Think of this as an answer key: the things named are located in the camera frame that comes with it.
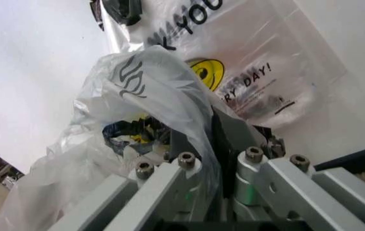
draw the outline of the screw head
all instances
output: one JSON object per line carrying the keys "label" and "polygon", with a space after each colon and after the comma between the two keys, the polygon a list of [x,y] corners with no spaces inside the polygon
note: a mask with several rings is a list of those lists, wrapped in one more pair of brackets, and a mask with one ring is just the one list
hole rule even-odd
{"label": "screw head", "polygon": [[262,156],[264,155],[264,152],[259,147],[248,147],[245,150],[245,156],[247,160],[251,161],[252,163],[260,163],[262,161]]}
{"label": "screw head", "polygon": [[178,155],[178,165],[184,169],[191,169],[196,164],[196,156],[189,152]]}
{"label": "screw head", "polygon": [[135,167],[135,173],[139,179],[146,180],[154,173],[154,165],[146,161],[141,161]]}
{"label": "screw head", "polygon": [[169,159],[170,159],[169,151],[164,152],[163,159],[164,159],[165,161],[169,162]]}
{"label": "screw head", "polygon": [[292,155],[289,160],[301,171],[308,171],[308,167],[310,166],[310,160],[307,157],[303,155]]}

